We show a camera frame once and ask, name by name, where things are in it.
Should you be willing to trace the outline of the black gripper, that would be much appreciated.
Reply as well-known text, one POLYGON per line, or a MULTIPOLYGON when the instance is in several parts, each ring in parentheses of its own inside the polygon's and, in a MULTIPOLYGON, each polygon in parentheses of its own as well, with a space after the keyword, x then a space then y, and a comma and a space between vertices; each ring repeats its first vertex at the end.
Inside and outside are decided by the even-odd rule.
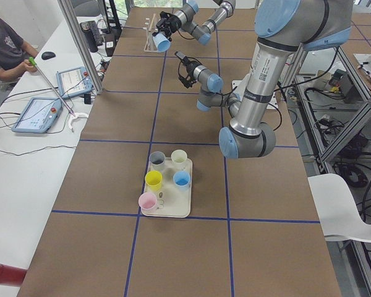
POLYGON ((160 20, 156 24, 157 32, 153 33, 154 37, 162 34, 169 41, 172 41, 171 35, 176 33, 181 28, 181 20, 178 16, 169 12, 160 12, 160 20))
POLYGON ((198 59, 192 58, 189 59, 187 56, 182 53, 181 51, 176 51, 174 55, 180 59, 180 63, 178 65, 178 79, 182 83, 185 88, 191 88, 193 84, 196 83, 197 79, 194 77, 194 70, 201 65, 201 62, 198 59), (184 77, 180 73, 180 65, 185 66, 187 71, 187 76, 184 77))

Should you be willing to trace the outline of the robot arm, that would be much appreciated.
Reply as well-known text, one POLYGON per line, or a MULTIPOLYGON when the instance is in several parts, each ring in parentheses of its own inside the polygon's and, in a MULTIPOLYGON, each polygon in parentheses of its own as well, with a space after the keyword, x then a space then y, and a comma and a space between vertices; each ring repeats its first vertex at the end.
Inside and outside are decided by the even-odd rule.
POLYGON ((187 1, 175 12, 160 12, 152 40, 159 52, 164 52, 171 46, 173 34, 183 31, 202 45, 211 40, 211 35, 218 25, 233 16, 236 2, 233 0, 216 1, 218 7, 206 20, 198 16, 199 6, 196 1, 187 1))
POLYGON ((274 130, 262 121, 288 57, 299 47, 324 50, 345 43, 351 32, 352 1, 263 1, 255 16, 257 44, 250 72, 239 95, 221 95, 223 80, 180 51, 192 82, 200 82, 198 109, 227 106, 229 126, 219 133, 226 158, 268 155, 276 144, 274 130))

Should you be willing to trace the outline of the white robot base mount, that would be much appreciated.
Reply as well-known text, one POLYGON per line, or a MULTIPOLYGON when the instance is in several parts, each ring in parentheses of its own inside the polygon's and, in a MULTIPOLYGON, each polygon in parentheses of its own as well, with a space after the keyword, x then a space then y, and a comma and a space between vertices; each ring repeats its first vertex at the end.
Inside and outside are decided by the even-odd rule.
POLYGON ((249 108, 273 108, 278 109, 278 103, 271 104, 271 99, 274 97, 274 86, 269 81, 255 79, 253 76, 246 76, 243 80, 238 80, 236 88, 233 90, 239 95, 241 105, 239 112, 244 108, 246 111, 249 108))

